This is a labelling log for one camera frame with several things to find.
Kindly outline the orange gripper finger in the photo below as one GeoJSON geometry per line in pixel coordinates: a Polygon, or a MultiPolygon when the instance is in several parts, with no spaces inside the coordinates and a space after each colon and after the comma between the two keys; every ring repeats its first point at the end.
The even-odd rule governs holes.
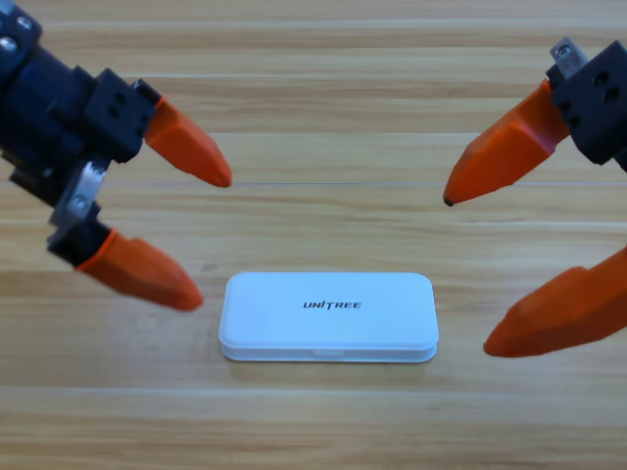
{"type": "Polygon", "coordinates": [[[191,311],[204,298],[183,267],[140,238],[100,222],[57,231],[48,251],[108,288],[153,304],[191,311]]]}
{"type": "Polygon", "coordinates": [[[600,341],[626,327],[626,250],[572,267],[519,300],[484,343],[498,357],[527,357],[600,341]]]}

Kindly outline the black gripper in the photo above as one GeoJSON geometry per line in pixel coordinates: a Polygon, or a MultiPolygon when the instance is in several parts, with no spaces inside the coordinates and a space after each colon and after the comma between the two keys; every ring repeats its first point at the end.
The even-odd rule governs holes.
{"type": "Polygon", "coordinates": [[[446,205],[513,185],[569,134],[590,162],[626,168],[626,48],[615,40],[588,58],[564,37],[550,53],[549,80],[467,145],[445,187],[446,205]]]}
{"type": "Polygon", "coordinates": [[[55,210],[55,225],[95,223],[113,162],[146,144],[177,169],[232,184],[215,140],[143,79],[69,68],[40,46],[1,53],[1,156],[10,179],[55,210]]]}

